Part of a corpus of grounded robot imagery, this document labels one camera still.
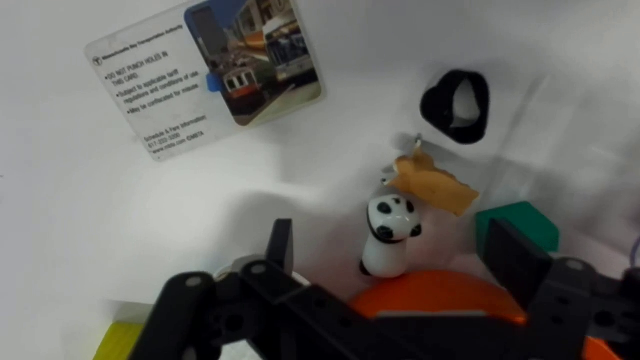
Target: panda figurine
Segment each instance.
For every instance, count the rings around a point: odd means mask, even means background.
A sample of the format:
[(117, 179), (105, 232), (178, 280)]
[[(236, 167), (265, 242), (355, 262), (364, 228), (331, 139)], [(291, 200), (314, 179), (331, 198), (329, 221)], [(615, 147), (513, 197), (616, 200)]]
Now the panda figurine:
[(414, 203), (400, 194), (376, 197), (367, 206), (370, 237), (361, 272), (374, 279), (397, 279), (409, 268), (407, 241), (423, 235)]

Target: white surface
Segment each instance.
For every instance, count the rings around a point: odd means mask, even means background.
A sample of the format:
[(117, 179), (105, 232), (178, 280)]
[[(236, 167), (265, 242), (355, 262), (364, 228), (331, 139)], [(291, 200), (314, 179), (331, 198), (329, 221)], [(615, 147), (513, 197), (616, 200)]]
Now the white surface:
[[(0, 358), (90, 358), (115, 304), (153, 302), (177, 272), (261, 253), (278, 215), (294, 215), (299, 271), (352, 295), (364, 203), (395, 139), (414, 132), (420, 93), (454, 64), (493, 76), (497, 125), (478, 153), (461, 150), (482, 169), (443, 164), (478, 184), (484, 206), (533, 198), (562, 227), (564, 253), (608, 274), (628, 265), (638, 2), (300, 0), (327, 101), (158, 164), (83, 51), (177, 4), (3, 4)], [(451, 219), (429, 222), (443, 231), (414, 258), (448, 265), (461, 235)]]

